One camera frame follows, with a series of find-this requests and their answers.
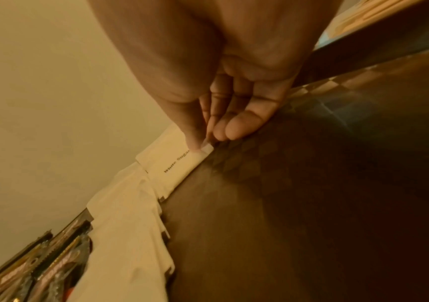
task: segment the wall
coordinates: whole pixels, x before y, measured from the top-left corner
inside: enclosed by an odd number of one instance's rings
[[[167,125],[84,0],[0,0],[0,264]]]

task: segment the hand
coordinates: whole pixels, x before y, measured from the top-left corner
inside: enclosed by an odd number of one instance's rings
[[[280,107],[341,0],[89,0],[190,149],[238,139]]]

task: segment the skin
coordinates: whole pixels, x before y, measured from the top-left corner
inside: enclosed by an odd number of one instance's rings
[[[242,138],[272,117],[341,2],[89,0],[194,150]]]

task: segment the brown checkered tray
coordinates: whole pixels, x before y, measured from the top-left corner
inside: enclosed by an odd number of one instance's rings
[[[429,301],[429,51],[293,90],[163,204],[170,301]]]

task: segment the checkered surface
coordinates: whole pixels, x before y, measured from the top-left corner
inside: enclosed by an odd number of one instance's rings
[[[170,301],[429,301],[429,52],[293,89],[163,207]]]

